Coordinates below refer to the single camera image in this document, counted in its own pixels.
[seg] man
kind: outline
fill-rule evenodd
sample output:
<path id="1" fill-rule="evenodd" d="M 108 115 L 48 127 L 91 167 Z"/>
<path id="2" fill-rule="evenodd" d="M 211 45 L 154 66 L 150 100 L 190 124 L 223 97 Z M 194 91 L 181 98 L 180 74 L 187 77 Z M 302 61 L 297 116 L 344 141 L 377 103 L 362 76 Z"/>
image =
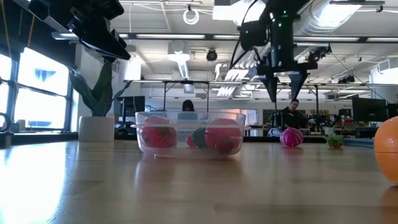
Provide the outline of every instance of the man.
<path id="1" fill-rule="evenodd" d="M 290 105 L 282 110 L 280 113 L 282 117 L 282 129 L 286 129 L 287 127 L 297 129 L 307 127 L 307 120 L 297 111 L 299 104 L 298 100 L 292 100 Z"/>

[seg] desk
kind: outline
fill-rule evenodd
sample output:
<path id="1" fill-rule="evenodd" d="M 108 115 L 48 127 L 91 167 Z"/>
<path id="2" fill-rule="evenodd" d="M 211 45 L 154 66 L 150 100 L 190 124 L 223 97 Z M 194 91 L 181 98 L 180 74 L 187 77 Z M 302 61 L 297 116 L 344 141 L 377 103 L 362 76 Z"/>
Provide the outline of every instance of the desk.
<path id="1" fill-rule="evenodd" d="M 373 150 L 244 143 L 226 161 L 145 156 L 135 141 L 0 150 L 0 223 L 397 223 Z"/>

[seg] person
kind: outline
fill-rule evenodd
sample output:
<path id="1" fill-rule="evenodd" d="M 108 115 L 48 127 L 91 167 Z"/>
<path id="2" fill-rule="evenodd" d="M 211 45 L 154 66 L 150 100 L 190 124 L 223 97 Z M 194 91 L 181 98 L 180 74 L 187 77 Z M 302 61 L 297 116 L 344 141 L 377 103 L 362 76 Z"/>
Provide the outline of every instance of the person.
<path id="1" fill-rule="evenodd" d="M 286 129 L 287 127 L 291 128 L 306 128 L 307 120 L 305 117 L 297 111 L 297 107 L 299 107 L 300 102 L 296 99 L 290 102 L 290 105 L 282 110 L 281 118 L 282 118 L 282 129 Z"/>
<path id="2" fill-rule="evenodd" d="M 193 106 L 192 101 L 185 100 L 182 103 L 182 111 L 184 113 L 178 114 L 179 120 L 196 120 L 196 119 L 198 119 L 198 115 L 196 113 L 187 113 L 187 112 L 195 112 L 195 107 Z"/>

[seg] red tomato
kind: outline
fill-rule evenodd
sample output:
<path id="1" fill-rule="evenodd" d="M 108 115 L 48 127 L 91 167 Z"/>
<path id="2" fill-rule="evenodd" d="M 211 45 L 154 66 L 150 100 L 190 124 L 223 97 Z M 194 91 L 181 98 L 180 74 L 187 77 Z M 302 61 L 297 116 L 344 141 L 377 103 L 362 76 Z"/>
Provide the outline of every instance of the red tomato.
<path id="1" fill-rule="evenodd" d="M 193 143 L 193 137 L 192 137 L 191 134 L 187 137 L 187 139 L 185 140 L 185 142 L 187 142 L 187 144 L 188 144 L 188 146 L 189 146 L 190 148 L 192 148 L 192 149 L 195 149 L 195 148 L 196 148 L 196 145 Z"/>
<path id="2" fill-rule="evenodd" d="M 144 124 L 171 124 L 165 117 L 151 116 Z M 172 127 L 143 127 L 141 136 L 148 147 L 167 149 L 177 145 L 177 131 Z"/>
<path id="3" fill-rule="evenodd" d="M 239 124 L 232 119 L 216 119 L 209 125 L 235 125 Z M 220 154 L 228 154 L 239 147 L 242 138 L 240 128 L 206 128 L 205 140 L 210 149 L 216 149 Z"/>

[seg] security camera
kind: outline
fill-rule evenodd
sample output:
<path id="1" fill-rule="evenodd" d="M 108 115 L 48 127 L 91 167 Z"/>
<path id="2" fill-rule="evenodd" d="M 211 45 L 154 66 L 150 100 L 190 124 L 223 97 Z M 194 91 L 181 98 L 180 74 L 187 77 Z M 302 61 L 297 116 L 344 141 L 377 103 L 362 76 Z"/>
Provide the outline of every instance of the security camera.
<path id="1" fill-rule="evenodd" d="M 217 60 L 217 53 L 215 49 L 210 49 L 207 53 L 206 59 L 208 62 L 214 62 Z"/>

